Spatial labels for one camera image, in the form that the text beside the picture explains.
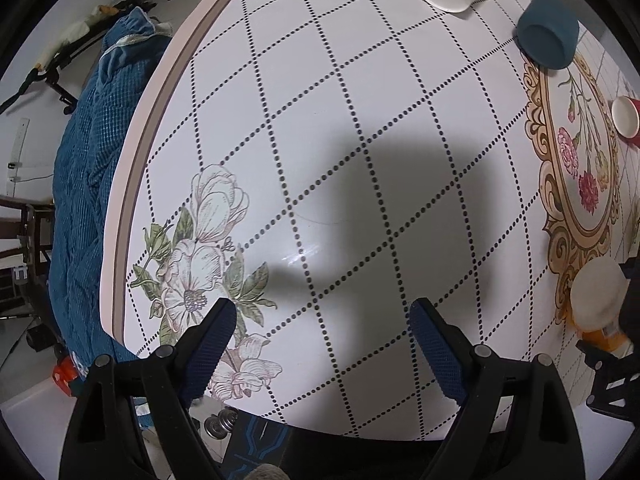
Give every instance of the beige fuzzy object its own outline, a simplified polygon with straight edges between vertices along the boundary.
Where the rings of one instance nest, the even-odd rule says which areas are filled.
[[[262,464],[251,471],[244,480],[289,480],[289,477],[279,467]]]

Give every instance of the blue gripper pad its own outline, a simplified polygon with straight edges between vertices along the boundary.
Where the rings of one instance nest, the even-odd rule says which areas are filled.
[[[438,316],[442,325],[447,327],[431,303],[426,300],[416,300],[409,310],[411,330],[418,345],[420,345],[422,354],[429,362],[442,393],[449,399],[455,400],[461,406],[466,399],[462,365],[433,322],[433,319],[431,319],[427,309],[431,309],[433,311],[432,314]]]
[[[202,323],[193,328],[204,329],[205,332],[184,368],[178,391],[183,406],[189,406],[193,399],[203,396],[222,352],[236,329],[236,306],[229,300],[218,300]]]

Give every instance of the white power strip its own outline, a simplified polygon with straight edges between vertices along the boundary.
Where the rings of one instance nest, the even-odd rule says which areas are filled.
[[[24,145],[24,138],[27,136],[28,127],[29,120],[27,118],[21,118],[20,124],[18,125],[18,131],[15,134],[14,148],[11,150],[11,159],[7,165],[7,196],[15,196],[15,183],[18,177],[18,168],[20,168],[20,156],[22,155],[22,146]]]

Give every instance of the metal screw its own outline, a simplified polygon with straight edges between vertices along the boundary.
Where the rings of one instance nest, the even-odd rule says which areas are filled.
[[[554,363],[553,359],[547,354],[540,354],[538,356],[538,362],[543,366],[551,366]]]
[[[154,352],[158,357],[169,357],[172,353],[174,353],[174,347],[171,345],[160,345]]]
[[[218,420],[220,421],[220,426],[231,433],[234,430],[236,420],[238,420],[238,413],[231,408],[223,408],[218,413]]]
[[[95,358],[94,364],[98,367],[98,368],[102,368],[103,366],[106,366],[109,364],[109,361],[111,361],[111,357],[108,354],[102,354],[102,355],[98,355],[97,358]]]
[[[216,440],[223,440],[228,435],[228,431],[222,427],[217,415],[209,415],[207,417],[204,421],[204,431]]]
[[[487,345],[477,345],[474,347],[474,352],[478,357],[489,357],[492,352]]]

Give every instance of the cable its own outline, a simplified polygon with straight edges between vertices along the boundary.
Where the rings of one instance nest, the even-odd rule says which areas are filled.
[[[51,173],[50,175],[47,176],[35,176],[33,178],[20,178],[20,177],[13,177],[11,178],[11,182],[13,182],[14,184],[20,184],[21,182],[30,182],[31,180],[40,180],[42,178],[49,178],[52,177],[53,173]]]
[[[15,349],[18,346],[18,343],[21,341],[22,337],[27,333],[27,330],[31,328],[31,325],[35,321],[36,321],[35,319],[31,320],[31,322],[25,327],[25,329],[22,331],[22,333],[18,336],[18,339],[15,340],[15,343],[11,346],[11,348],[9,348],[9,352],[7,353],[7,355],[2,360],[2,363],[0,363],[0,371],[2,371],[2,367],[6,364],[6,362],[9,359],[9,357],[11,356],[11,354],[14,353]]]

